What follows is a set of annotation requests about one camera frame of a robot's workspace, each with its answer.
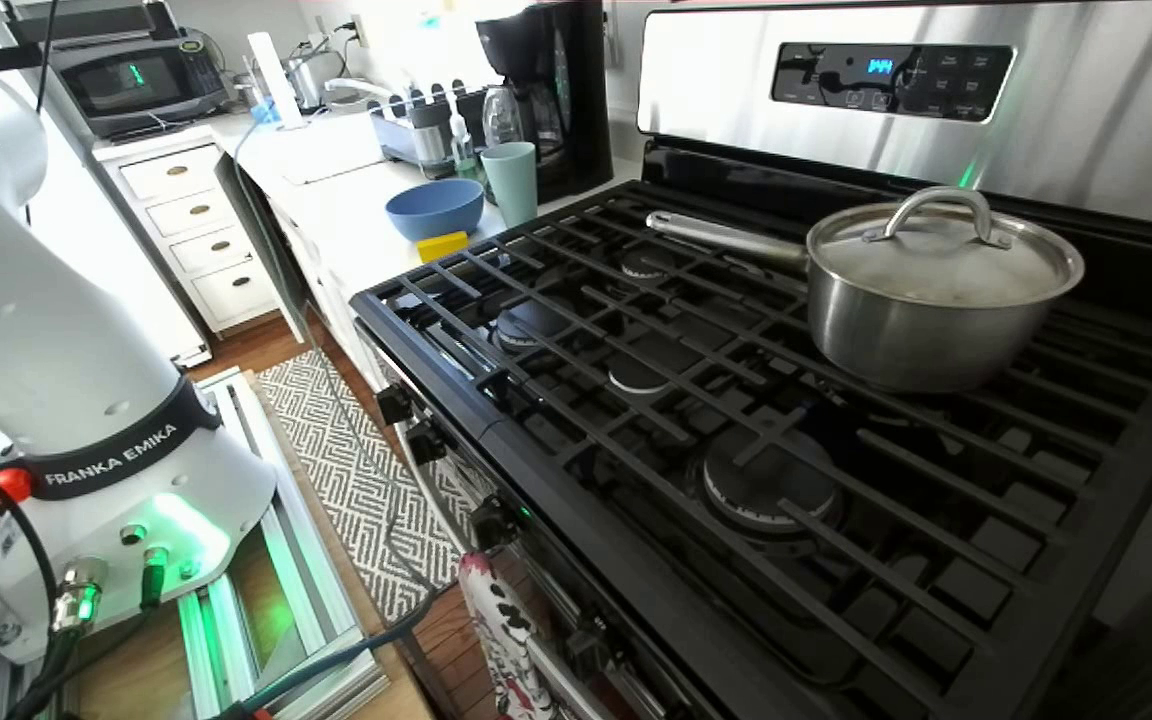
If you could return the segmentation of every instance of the striped rug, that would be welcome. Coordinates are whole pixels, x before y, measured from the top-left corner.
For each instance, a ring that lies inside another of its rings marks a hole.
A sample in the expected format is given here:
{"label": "striped rug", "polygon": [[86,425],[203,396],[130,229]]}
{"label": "striped rug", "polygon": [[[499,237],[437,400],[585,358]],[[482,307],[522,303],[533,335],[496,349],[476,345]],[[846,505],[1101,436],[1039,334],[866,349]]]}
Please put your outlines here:
{"label": "striped rug", "polygon": [[426,596],[407,566],[437,589],[453,584],[447,523],[320,353],[256,372],[256,396],[302,489],[315,489],[383,621]]}

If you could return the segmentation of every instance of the kitchen counter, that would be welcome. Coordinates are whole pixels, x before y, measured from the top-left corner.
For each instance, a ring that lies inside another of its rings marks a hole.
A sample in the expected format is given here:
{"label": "kitchen counter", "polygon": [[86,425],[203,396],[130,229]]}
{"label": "kitchen counter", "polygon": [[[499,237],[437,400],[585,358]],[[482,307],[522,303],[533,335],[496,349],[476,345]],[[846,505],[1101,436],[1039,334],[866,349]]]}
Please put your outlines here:
{"label": "kitchen counter", "polygon": [[[265,187],[270,204],[294,216],[302,232],[315,240],[345,296],[422,264],[414,245],[390,226],[383,202],[426,185],[426,176],[382,156],[371,120],[364,111],[309,116],[302,128],[251,125],[249,111],[229,111],[156,140],[97,144],[93,156],[159,156],[199,140],[211,140],[237,156],[240,168]],[[636,168],[636,162],[614,162],[614,182],[631,182]],[[499,229],[503,226],[489,204],[476,240],[496,237]]]}

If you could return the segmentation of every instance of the drawer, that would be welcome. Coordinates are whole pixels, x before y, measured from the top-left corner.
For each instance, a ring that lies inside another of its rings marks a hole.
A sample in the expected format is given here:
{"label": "drawer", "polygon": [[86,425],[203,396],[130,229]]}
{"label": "drawer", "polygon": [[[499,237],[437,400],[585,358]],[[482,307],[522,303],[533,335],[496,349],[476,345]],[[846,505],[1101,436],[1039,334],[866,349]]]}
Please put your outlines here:
{"label": "drawer", "polygon": [[199,232],[216,232],[226,226],[240,226],[229,208],[229,197],[219,187],[211,192],[195,192],[195,197],[182,197],[174,204],[156,204],[144,214],[154,232],[159,240],[174,240],[174,237],[199,237]]}
{"label": "drawer", "polygon": [[144,165],[123,165],[122,176],[136,204],[156,204],[188,192],[216,187],[219,147],[192,147]]}
{"label": "drawer", "polygon": [[240,229],[226,229],[226,232],[211,232],[211,237],[168,245],[168,257],[174,257],[182,278],[203,278],[203,272],[216,272],[216,269],[243,264],[256,254],[251,254],[251,245],[249,245],[249,237]]}
{"label": "drawer", "polygon": [[226,334],[277,307],[277,291],[259,261],[199,278],[188,289],[211,334]]}

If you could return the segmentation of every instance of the coffee maker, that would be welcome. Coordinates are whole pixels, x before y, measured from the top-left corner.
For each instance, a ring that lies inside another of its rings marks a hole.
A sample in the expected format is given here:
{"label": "coffee maker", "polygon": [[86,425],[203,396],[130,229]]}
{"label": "coffee maker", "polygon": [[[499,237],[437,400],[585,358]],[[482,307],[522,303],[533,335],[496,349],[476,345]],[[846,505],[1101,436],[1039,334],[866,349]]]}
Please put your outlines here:
{"label": "coffee maker", "polygon": [[482,99],[486,144],[535,144],[535,197],[558,202],[605,185],[608,97],[605,14],[593,0],[535,0],[476,26],[499,83]]}

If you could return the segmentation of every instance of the white robot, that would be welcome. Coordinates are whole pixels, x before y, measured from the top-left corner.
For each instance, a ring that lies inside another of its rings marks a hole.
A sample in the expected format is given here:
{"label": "white robot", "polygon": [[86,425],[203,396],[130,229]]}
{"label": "white robot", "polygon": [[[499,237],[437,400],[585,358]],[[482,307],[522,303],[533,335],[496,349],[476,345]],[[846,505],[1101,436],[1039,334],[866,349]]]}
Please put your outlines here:
{"label": "white robot", "polygon": [[11,492],[63,589],[54,609],[5,515],[0,656],[11,663],[35,663],[57,624],[97,634],[216,580],[273,501],[273,471],[211,429],[122,303],[22,226],[42,182],[46,128],[0,87],[0,429],[26,475]]}

